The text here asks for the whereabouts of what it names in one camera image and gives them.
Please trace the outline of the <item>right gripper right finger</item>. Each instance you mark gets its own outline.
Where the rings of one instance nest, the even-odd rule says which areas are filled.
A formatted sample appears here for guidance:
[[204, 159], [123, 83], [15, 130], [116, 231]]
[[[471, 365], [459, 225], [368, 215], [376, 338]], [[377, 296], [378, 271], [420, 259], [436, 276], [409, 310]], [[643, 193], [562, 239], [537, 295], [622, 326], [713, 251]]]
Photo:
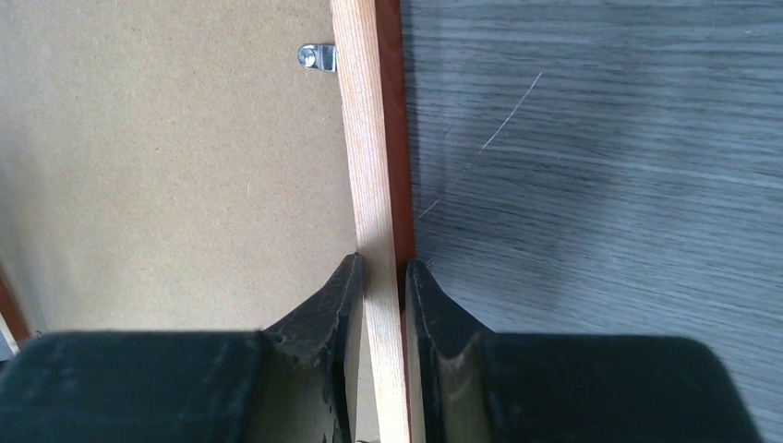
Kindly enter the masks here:
[[673, 336], [496, 332], [427, 266], [405, 278], [411, 401], [427, 442], [758, 442], [713, 351]]

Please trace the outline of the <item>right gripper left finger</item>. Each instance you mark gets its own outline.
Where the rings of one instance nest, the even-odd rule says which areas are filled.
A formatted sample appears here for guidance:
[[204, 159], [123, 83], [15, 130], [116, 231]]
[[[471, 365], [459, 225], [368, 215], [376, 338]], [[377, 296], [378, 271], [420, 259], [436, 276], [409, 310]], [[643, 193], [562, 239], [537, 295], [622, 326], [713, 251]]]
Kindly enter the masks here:
[[263, 330], [71, 331], [1, 372], [5, 442], [350, 442], [363, 263]]

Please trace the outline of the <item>brown cardboard backing board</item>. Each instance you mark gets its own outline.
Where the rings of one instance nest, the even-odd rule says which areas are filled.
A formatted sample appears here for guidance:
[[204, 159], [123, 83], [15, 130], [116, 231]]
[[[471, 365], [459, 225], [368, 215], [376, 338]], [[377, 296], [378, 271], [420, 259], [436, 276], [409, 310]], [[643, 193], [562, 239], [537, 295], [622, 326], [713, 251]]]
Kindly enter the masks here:
[[356, 249], [326, 1], [5, 1], [1, 273], [33, 337], [264, 329]]

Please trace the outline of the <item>orange wooden picture frame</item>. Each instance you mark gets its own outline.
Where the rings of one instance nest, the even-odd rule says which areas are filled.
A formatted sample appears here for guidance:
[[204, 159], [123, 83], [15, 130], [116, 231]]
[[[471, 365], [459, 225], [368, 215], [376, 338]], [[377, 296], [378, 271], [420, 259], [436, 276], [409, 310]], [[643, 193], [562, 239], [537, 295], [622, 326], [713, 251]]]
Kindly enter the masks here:
[[411, 425], [392, 229], [376, 6], [331, 2], [345, 144], [359, 254], [379, 438], [408, 442]]

